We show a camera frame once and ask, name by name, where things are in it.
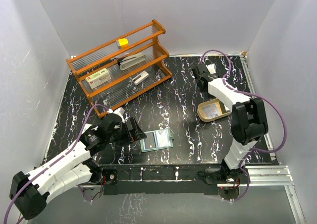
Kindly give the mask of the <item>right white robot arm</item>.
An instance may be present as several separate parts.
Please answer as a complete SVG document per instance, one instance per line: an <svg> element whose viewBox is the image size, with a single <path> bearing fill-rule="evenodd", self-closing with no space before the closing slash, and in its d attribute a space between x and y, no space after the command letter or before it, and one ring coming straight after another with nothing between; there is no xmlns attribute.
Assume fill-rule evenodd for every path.
<svg viewBox="0 0 317 224"><path fill-rule="evenodd" d="M264 102L251 98L217 76L214 66L198 64L193 69L197 85L219 99L231 111L232 145L213 175L231 183L243 172L245 159L255 144L268 132Z"/></svg>

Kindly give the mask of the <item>green card holder wallet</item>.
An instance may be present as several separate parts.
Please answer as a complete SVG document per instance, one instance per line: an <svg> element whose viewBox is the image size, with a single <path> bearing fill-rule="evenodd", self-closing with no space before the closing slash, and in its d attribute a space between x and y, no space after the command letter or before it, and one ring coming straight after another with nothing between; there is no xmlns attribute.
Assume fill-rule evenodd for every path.
<svg viewBox="0 0 317 224"><path fill-rule="evenodd" d="M174 135L169 128L146 131L145 139L140 140L142 153L173 147Z"/></svg>

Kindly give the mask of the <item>white VIP card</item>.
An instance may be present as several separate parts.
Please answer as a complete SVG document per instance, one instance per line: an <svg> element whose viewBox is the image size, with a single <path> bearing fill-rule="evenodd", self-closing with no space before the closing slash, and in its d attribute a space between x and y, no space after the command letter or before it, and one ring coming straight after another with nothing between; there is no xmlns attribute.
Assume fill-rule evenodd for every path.
<svg viewBox="0 0 317 224"><path fill-rule="evenodd" d="M156 132L157 146L160 148L170 147L169 130L161 129Z"/></svg>

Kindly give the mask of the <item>white blue patterned card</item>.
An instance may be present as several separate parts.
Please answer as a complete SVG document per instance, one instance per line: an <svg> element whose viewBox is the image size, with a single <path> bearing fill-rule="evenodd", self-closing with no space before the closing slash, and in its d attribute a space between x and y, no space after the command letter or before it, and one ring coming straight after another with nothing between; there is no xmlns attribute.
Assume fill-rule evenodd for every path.
<svg viewBox="0 0 317 224"><path fill-rule="evenodd" d="M207 119L216 118L223 114L219 103L208 104L203 107Z"/></svg>

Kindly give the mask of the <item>dark striped credit card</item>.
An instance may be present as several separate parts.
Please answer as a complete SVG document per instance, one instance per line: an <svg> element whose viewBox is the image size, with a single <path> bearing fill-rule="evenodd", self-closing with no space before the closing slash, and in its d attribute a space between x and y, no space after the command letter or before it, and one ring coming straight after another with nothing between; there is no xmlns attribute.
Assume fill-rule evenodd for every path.
<svg viewBox="0 0 317 224"><path fill-rule="evenodd" d="M153 132L149 132L146 134L146 139L144 139L144 150L150 150L156 148L156 140Z"/></svg>

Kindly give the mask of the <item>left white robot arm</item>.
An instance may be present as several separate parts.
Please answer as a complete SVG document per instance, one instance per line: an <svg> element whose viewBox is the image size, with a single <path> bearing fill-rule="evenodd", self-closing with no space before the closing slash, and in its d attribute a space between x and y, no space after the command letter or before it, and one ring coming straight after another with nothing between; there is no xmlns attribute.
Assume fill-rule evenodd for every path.
<svg viewBox="0 0 317 224"><path fill-rule="evenodd" d="M14 175L9 197L11 202L4 223L15 206L25 220L40 214L47 204L82 183L101 182L102 169L93 157L110 144L130 145L146 139L135 118L125 121L120 109L110 111L100 124L84 123L77 139L64 151L42 166Z"/></svg>

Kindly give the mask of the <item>beige card tray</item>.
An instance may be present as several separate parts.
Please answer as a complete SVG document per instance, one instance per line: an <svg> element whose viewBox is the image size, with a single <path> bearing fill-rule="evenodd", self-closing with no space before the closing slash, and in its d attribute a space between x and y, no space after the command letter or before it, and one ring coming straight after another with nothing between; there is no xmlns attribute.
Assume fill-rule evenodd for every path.
<svg viewBox="0 0 317 224"><path fill-rule="evenodd" d="M205 113L203 112L203 107L205 107L205 106L208 105L208 104L212 104L212 103L219 103L223 114L220 115L220 116L218 116L218 117L216 117L216 118L207 119ZM228 108L227 106L225 106L224 103L222 103L222 102L221 102L219 99L217 99L217 98L216 98L216 99L209 100L209 101L207 101L207 102L200 103L200 104L198 105L198 108L197 108L197 115L198 115L198 117L200 118L200 120L203 121L203 122L215 121L215 120L217 120L217 119L220 119L220 118L229 116L230 114L231 114L231 111L229 110L229 108Z"/></svg>

